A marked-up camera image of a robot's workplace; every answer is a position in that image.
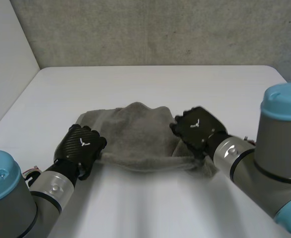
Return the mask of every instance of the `gray cloth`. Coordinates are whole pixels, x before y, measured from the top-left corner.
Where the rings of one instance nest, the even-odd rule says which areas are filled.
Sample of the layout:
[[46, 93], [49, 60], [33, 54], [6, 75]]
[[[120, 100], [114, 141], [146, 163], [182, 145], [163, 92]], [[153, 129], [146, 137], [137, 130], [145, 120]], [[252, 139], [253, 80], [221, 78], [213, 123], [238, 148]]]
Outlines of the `gray cloth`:
[[211, 161], [198, 168], [186, 145], [173, 135], [171, 122], [174, 119], [167, 107], [150, 109], [132, 103], [125, 108], [86, 112], [76, 123], [88, 125], [107, 139], [98, 163], [140, 172], [193, 170], [211, 177], [216, 172]]

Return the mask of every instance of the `carbon fiber hand cover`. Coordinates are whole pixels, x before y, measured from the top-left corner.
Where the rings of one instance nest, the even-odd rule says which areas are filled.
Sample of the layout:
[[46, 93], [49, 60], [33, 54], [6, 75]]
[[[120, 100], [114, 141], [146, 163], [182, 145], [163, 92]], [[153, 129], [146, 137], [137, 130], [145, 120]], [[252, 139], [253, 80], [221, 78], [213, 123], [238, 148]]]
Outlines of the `carbon fiber hand cover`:
[[205, 157], [207, 140], [217, 132], [226, 132], [223, 124], [202, 107], [184, 111], [171, 123], [173, 134], [180, 137], [197, 159]]
[[54, 162], [68, 160], [78, 164], [82, 172], [79, 179], [85, 180], [89, 177], [93, 163], [106, 145], [106, 139], [101, 137], [96, 130], [92, 131], [89, 126], [81, 127], [74, 124], [56, 148]]

